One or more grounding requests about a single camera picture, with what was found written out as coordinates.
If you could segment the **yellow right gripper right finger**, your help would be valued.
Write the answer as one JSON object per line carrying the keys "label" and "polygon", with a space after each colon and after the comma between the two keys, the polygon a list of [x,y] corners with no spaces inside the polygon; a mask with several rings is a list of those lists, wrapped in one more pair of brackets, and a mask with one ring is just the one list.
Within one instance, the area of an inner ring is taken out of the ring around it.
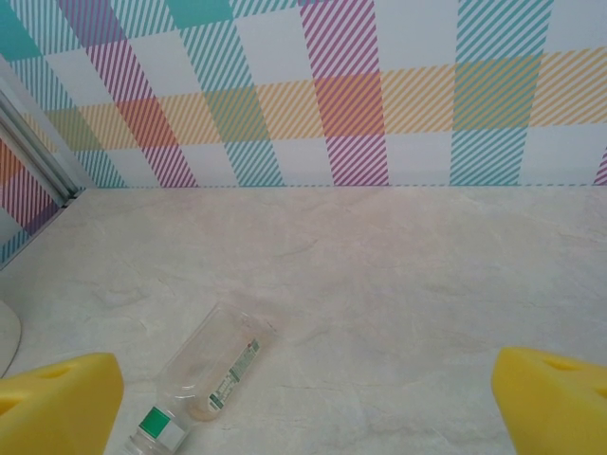
{"label": "yellow right gripper right finger", "polygon": [[523,347],[497,355],[491,388],[518,454],[604,454],[606,368]]}

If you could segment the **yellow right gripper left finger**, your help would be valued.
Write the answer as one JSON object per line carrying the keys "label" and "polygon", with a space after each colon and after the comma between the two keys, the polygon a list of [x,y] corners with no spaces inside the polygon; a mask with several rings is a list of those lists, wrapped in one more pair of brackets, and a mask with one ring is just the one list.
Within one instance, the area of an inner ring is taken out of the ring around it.
{"label": "yellow right gripper left finger", "polygon": [[94,353],[1,380],[3,454],[102,454],[124,383],[116,357]]}

